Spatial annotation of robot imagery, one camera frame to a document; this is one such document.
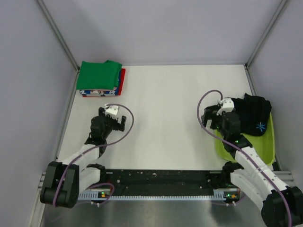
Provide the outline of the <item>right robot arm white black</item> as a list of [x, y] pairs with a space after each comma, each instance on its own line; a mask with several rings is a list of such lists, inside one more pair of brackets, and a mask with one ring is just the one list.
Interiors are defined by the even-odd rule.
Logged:
[[268, 227], [295, 227], [303, 223], [303, 193], [297, 186], [281, 180], [261, 159], [249, 140], [241, 134], [240, 120], [234, 112], [209, 106], [199, 117], [206, 128], [220, 133], [216, 138], [234, 158], [235, 164], [223, 167], [221, 182], [226, 187], [239, 187], [260, 210]]

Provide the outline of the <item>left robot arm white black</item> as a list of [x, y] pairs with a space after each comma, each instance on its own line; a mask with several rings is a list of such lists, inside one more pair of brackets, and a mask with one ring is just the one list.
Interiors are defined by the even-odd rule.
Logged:
[[55, 207], [72, 208], [79, 194], [91, 185], [103, 187], [107, 175], [102, 165], [95, 164], [110, 145], [107, 138], [112, 131], [124, 131], [126, 116], [118, 117], [119, 104], [107, 104], [98, 109], [90, 121], [89, 136], [80, 150], [67, 159], [48, 164], [40, 202]]

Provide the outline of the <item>green t shirt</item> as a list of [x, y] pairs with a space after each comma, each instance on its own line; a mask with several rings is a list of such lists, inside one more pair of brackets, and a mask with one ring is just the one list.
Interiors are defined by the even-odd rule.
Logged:
[[77, 90], [105, 89], [113, 90], [118, 87], [118, 77], [122, 64], [107, 60], [103, 63], [87, 62], [81, 63], [77, 80]]

